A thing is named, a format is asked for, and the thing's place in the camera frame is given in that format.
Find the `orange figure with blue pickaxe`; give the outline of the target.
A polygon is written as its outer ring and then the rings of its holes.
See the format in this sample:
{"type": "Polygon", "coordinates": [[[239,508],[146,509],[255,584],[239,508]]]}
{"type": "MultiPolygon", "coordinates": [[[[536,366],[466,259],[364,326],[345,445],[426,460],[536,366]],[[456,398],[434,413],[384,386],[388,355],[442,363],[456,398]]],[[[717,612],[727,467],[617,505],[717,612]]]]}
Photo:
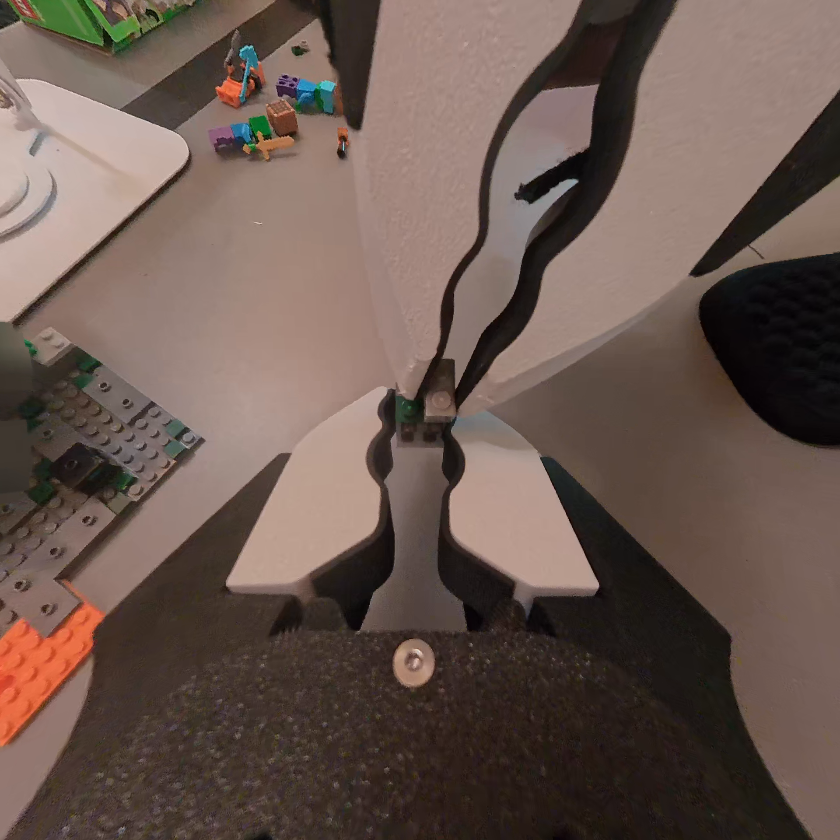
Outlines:
{"type": "Polygon", "coordinates": [[[224,59],[226,78],[215,88],[217,98],[231,108],[239,109],[266,83],[256,48],[244,44],[238,29],[231,36],[224,59]]]}

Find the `light grey small plate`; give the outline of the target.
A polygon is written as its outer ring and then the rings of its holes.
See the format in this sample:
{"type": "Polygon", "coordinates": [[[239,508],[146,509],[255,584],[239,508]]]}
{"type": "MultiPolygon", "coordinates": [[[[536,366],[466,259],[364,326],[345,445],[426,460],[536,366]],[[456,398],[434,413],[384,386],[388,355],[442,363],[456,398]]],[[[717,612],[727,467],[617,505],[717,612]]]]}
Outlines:
{"type": "Polygon", "coordinates": [[[451,423],[457,417],[455,399],[455,361],[436,362],[427,378],[423,394],[423,419],[427,424],[451,423]]]}

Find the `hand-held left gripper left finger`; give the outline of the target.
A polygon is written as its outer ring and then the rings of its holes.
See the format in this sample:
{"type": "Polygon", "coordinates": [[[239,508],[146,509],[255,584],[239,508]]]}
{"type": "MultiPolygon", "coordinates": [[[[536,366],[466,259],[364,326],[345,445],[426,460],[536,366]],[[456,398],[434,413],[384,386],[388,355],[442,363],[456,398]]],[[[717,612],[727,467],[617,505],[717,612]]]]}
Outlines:
{"type": "Polygon", "coordinates": [[[393,468],[395,394],[374,388],[291,452],[226,579],[242,595],[334,601],[360,628],[393,571],[385,480],[393,468]]]}

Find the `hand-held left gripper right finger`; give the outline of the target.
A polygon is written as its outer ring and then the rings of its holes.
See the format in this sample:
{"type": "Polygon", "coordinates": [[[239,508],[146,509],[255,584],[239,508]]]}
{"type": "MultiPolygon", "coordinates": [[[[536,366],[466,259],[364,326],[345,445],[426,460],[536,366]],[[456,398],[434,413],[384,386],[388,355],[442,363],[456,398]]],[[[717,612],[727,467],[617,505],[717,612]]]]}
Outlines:
{"type": "Polygon", "coordinates": [[[461,417],[444,436],[438,574],[481,623],[498,604],[529,615],[540,597],[592,597],[600,585],[549,472],[499,418],[461,417]]]}

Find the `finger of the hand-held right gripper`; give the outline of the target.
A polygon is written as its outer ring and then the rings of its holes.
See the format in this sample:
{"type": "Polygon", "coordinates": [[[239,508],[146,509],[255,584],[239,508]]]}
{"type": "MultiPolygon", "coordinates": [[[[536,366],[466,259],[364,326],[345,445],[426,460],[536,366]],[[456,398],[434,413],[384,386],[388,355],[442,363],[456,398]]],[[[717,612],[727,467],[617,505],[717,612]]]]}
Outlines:
{"type": "Polygon", "coordinates": [[[381,2],[353,174],[375,320],[405,395],[424,380],[446,286],[476,242],[493,135],[579,6],[381,2]]]}
{"type": "Polygon", "coordinates": [[[653,2],[598,87],[577,186],[457,390],[504,403],[655,308],[838,92],[838,2],[653,2]]]}

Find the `grey baseplate brick building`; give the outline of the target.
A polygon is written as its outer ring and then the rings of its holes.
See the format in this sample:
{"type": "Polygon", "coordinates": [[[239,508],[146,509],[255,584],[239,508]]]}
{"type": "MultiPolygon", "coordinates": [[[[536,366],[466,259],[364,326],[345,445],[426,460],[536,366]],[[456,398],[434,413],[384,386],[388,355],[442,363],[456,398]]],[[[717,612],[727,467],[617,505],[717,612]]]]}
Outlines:
{"type": "Polygon", "coordinates": [[[26,339],[27,485],[2,495],[1,744],[88,659],[104,612],[70,578],[202,436],[56,329],[26,339]]]}

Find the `black quilted elbow pad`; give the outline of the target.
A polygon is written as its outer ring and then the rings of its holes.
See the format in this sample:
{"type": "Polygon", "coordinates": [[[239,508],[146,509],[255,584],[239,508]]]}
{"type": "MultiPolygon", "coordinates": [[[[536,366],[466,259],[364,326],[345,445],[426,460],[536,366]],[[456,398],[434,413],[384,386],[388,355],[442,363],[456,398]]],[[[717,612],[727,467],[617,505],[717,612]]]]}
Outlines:
{"type": "Polygon", "coordinates": [[[723,277],[700,299],[700,327],[749,408],[783,436],[839,446],[839,254],[723,277]]]}

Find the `purple blue green brick figure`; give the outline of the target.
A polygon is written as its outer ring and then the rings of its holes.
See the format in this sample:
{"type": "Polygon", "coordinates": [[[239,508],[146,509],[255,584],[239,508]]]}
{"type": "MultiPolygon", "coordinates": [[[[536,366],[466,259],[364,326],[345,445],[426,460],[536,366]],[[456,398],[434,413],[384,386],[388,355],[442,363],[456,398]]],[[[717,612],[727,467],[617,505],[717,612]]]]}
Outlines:
{"type": "Polygon", "coordinates": [[[298,112],[343,115],[343,100],[340,84],[334,80],[313,82],[288,74],[276,79],[276,94],[288,98],[298,112]]]}

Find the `grey brick pillar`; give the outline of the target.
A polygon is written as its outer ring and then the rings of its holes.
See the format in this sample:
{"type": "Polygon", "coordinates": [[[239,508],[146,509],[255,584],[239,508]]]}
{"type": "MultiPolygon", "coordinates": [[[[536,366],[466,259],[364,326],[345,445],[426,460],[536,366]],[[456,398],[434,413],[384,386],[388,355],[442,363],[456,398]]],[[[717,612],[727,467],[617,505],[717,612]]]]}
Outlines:
{"type": "Polygon", "coordinates": [[[445,431],[453,422],[428,424],[424,421],[424,399],[409,399],[399,392],[395,394],[395,423],[400,445],[441,445],[445,431]]]}

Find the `green toy box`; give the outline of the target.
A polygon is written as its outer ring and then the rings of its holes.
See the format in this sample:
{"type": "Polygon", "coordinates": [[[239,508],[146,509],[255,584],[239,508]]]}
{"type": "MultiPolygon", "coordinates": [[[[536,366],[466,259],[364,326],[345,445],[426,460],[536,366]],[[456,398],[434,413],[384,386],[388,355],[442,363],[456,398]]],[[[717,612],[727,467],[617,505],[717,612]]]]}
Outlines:
{"type": "Polygon", "coordinates": [[[8,1],[25,24],[117,54],[194,1],[8,1]]]}

